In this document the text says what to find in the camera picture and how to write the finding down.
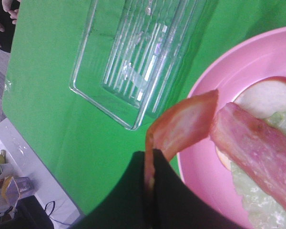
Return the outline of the bystander hand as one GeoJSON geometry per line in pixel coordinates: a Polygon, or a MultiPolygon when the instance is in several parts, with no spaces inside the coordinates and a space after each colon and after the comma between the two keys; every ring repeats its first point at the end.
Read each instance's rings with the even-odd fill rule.
{"type": "Polygon", "coordinates": [[[10,53],[21,0],[0,0],[0,50],[10,53]]]}

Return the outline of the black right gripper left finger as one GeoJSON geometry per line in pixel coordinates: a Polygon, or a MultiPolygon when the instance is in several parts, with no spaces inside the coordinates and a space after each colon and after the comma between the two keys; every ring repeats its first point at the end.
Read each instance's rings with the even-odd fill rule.
{"type": "Polygon", "coordinates": [[[134,152],[108,196],[74,229],[151,229],[144,202],[144,152],[134,152]]]}

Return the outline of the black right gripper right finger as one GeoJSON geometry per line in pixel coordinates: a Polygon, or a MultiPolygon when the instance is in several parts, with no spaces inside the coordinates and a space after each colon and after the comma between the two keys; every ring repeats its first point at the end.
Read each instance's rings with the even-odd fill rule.
{"type": "Polygon", "coordinates": [[[205,204],[177,176],[162,152],[153,151],[154,229],[241,229],[205,204]]]}

